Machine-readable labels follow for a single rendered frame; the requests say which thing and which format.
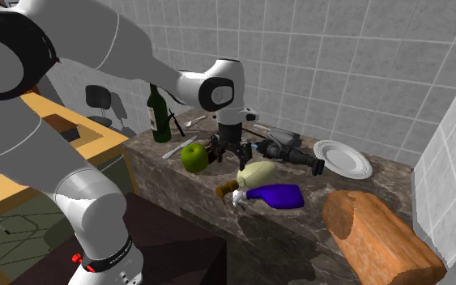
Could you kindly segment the white plate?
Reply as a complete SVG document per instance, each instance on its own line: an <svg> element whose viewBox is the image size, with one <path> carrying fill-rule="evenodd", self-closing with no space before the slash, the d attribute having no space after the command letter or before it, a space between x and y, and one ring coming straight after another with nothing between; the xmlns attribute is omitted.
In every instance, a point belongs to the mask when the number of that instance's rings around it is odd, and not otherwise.
<svg viewBox="0 0 456 285"><path fill-rule="evenodd" d="M325 161L325 167L342 177L363 180L372 176L370 162L357 150L341 142L321 140L314 144L313 152Z"/></svg>

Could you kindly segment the beige spray bottle brown nozzle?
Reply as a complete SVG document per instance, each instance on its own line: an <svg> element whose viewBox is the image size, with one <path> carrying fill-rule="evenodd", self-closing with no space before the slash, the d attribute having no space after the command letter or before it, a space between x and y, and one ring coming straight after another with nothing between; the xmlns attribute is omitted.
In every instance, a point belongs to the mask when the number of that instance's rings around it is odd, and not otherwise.
<svg viewBox="0 0 456 285"><path fill-rule="evenodd" d="M245 203L246 192L242 188L255 189L260 186L269 185L275 178L278 167L275 162L265 160L247 164L243 170L237 172L237 178L226 182L215 189L215 192L222 202L227 194L232 194L234 206Z"/></svg>

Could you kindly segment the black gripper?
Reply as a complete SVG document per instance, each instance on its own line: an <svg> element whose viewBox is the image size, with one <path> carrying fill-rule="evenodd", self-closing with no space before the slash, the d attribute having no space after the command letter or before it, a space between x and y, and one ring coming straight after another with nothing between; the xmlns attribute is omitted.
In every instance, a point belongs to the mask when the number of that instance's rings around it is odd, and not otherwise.
<svg viewBox="0 0 456 285"><path fill-rule="evenodd" d="M239 158L240 167L243 171L247 163L253 158L252 143L242 142L242 124L225 125L218 123L218 131L211 136L210 142L207 143L207 153L209 163L215 161L221 162L223 153L230 151L237 153Z"/></svg>

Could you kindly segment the dark robot stand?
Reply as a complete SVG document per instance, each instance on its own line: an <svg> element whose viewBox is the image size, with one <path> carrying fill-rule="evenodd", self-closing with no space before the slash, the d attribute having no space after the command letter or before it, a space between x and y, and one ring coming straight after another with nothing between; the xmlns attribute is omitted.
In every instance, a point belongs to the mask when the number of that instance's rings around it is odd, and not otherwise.
<svg viewBox="0 0 456 285"><path fill-rule="evenodd" d="M124 221L143 253L143 285L227 285L227 242L136 194L126 195ZM82 249L64 241L9 285L67 285Z"/></svg>

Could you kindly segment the brown bread loaf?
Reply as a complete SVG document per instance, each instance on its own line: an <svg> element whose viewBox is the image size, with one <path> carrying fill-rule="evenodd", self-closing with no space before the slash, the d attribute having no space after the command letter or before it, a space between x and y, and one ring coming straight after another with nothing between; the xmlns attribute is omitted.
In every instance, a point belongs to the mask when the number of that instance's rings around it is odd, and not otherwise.
<svg viewBox="0 0 456 285"><path fill-rule="evenodd" d="M377 196L336 190L322 222L362 285L436 285L441 259Z"/></svg>

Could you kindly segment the black office chair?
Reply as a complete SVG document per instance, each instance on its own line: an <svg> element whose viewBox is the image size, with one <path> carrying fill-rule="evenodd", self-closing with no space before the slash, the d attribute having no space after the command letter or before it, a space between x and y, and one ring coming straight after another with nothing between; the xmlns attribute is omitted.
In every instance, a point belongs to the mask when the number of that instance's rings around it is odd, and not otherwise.
<svg viewBox="0 0 456 285"><path fill-rule="evenodd" d="M88 119L109 128L113 122L105 116L104 111L111 108L112 96L110 91L99 85L87 85L85 93L86 104L92 108L100 108L102 111L101 116L90 116Z"/></svg>

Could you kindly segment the thin black stick tool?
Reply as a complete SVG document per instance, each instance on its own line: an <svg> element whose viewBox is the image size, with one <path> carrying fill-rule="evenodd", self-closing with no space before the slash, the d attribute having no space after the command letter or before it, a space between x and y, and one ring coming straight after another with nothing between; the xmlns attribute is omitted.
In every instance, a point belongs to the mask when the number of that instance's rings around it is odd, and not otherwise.
<svg viewBox="0 0 456 285"><path fill-rule="evenodd" d="M174 112L170 108L168 110L169 110L168 121L173 120L175 126L177 127L177 130L180 133L180 135L182 137L185 137L185 133L184 133L183 129L181 128L178 120L176 119Z"/></svg>

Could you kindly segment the grey oblong object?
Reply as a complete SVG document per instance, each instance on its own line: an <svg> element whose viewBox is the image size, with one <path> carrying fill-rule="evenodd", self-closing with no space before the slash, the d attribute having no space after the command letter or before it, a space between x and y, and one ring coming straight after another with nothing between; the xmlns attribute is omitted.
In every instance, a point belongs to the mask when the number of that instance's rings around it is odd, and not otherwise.
<svg viewBox="0 0 456 285"><path fill-rule="evenodd" d="M273 138L276 138L282 144L290 147L300 147L302 144L300 135L294 132L274 128L266 132L267 137L269 137L270 135Z"/></svg>

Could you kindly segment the green wine bottle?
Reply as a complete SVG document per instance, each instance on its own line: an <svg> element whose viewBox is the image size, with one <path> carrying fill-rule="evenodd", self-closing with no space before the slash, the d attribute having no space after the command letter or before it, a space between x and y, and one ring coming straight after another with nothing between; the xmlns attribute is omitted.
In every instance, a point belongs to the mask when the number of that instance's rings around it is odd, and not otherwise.
<svg viewBox="0 0 456 285"><path fill-rule="evenodd" d="M147 111L153 138L156 143L166 143L171 139L168 108L157 86L149 84L150 95L147 98Z"/></svg>

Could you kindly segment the green apple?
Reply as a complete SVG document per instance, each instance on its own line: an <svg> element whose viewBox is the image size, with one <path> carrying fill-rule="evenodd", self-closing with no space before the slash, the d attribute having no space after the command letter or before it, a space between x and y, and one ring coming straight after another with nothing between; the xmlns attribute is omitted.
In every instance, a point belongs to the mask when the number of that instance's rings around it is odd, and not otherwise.
<svg viewBox="0 0 456 285"><path fill-rule="evenodd" d="M187 172L202 172L209 165L207 149L198 143L191 143L181 151L181 162Z"/></svg>

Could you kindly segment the silver table knife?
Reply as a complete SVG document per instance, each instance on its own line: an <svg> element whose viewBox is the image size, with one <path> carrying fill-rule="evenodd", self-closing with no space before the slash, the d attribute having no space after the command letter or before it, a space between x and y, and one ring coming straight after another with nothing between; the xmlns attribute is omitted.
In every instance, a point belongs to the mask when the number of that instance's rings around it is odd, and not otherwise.
<svg viewBox="0 0 456 285"><path fill-rule="evenodd" d="M186 140L185 142L183 142L181 145L179 145L178 147L175 147L174 149L172 149L171 151L165 153L162 158L167 160L169 159L172 155L174 155L175 153L177 153L179 150L183 149L184 147L190 145L192 142L194 142L195 140L197 139L197 136L193 136L191 137L190 139Z"/></svg>

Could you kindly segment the blue spray bottle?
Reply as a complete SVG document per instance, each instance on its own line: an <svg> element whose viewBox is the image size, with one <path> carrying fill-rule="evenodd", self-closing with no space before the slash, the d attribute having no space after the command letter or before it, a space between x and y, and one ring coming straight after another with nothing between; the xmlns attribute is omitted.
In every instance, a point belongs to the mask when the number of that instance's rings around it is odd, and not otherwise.
<svg viewBox="0 0 456 285"><path fill-rule="evenodd" d="M250 199L262 199L268 206L280 210L297 209L305 204L298 185L264 185L246 192L235 190L232 194L234 206Z"/></svg>

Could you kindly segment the wooden table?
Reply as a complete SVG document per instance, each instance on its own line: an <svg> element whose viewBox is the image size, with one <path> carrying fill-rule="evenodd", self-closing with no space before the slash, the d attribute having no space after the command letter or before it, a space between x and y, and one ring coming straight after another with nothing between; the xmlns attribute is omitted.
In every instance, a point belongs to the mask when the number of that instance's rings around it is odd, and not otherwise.
<svg viewBox="0 0 456 285"><path fill-rule="evenodd" d="M97 168L126 137L35 94L0 101L0 173L41 191L68 218L83 258L68 285L139 285L143 255L126 198Z"/></svg>

